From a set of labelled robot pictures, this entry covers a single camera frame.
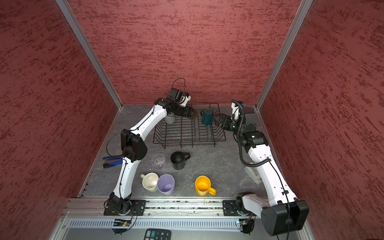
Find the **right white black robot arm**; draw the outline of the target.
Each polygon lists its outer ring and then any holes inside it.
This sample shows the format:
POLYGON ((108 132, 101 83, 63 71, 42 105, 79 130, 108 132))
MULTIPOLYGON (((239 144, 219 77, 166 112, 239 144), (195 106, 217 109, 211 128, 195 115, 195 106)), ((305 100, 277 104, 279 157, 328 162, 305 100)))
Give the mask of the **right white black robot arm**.
POLYGON ((299 200, 285 181, 267 138, 257 128, 255 111, 241 101, 231 103, 232 114, 220 114, 218 123, 223 130, 235 135, 242 164, 257 170, 268 196, 263 200, 251 192, 237 194, 238 212, 261 218, 272 237, 300 231, 310 211, 308 204, 299 200))

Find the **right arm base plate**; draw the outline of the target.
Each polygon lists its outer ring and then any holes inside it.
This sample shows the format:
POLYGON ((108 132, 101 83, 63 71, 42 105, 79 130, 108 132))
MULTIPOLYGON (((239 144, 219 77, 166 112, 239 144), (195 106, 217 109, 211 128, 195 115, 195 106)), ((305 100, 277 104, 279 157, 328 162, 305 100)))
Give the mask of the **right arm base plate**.
POLYGON ((264 203, 253 198, 237 198, 235 200, 223 201, 224 216, 249 217, 255 215, 261 216, 265 207, 264 203))

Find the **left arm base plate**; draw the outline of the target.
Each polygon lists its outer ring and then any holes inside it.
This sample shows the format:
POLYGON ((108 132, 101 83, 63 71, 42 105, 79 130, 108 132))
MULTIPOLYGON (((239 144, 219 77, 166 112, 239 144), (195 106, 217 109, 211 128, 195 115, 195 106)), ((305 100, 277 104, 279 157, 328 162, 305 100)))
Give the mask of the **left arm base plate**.
POLYGON ((142 216, 144 214, 145 206, 146 206, 145 200, 129 200, 130 207, 127 211, 124 210, 125 213, 120 213, 112 203, 108 200, 105 204, 104 209, 104 216, 131 216, 132 212, 134 211, 134 216, 142 216))

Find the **grey white mug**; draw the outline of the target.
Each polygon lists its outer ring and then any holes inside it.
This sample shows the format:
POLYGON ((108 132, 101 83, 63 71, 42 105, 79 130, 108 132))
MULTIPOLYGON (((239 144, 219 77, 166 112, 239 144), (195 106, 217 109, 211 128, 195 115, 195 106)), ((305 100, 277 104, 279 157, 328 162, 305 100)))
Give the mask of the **grey white mug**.
POLYGON ((176 121, 176 115, 174 115, 173 113, 170 113, 168 114, 165 118, 164 118, 165 122, 167 124, 173 124, 175 123, 176 121))

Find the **dark green mug white inside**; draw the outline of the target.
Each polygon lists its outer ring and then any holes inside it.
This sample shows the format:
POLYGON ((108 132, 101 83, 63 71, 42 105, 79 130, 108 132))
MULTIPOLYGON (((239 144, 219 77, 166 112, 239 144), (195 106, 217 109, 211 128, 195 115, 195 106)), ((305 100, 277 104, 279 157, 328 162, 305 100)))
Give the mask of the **dark green mug white inside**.
POLYGON ((202 124, 205 126, 211 126, 213 123, 214 113, 212 109, 205 109, 201 111, 202 124))

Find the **olive green glass cup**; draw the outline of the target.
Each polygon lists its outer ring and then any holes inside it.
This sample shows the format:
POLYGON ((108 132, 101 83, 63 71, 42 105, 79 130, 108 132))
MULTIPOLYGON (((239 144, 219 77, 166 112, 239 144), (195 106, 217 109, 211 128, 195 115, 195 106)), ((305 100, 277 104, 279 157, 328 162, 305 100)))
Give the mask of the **olive green glass cup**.
POLYGON ((197 116, 198 116, 198 111, 193 109, 192 112, 191 112, 190 120, 196 119, 197 116))

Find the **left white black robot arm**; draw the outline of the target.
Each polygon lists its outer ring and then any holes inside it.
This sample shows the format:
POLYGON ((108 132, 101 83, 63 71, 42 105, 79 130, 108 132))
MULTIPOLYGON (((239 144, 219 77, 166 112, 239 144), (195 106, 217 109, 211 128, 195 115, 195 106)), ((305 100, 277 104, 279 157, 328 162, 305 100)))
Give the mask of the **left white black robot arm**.
POLYGON ((132 185, 137 168, 148 152, 145 139, 169 114, 188 119, 195 118, 194 109, 187 105, 190 100, 189 93, 172 87, 168 96, 156 100, 152 109, 136 125, 120 132, 122 168, 117 184, 106 200, 106 210, 114 211, 120 216, 134 213, 135 209, 131 203, 132 185))

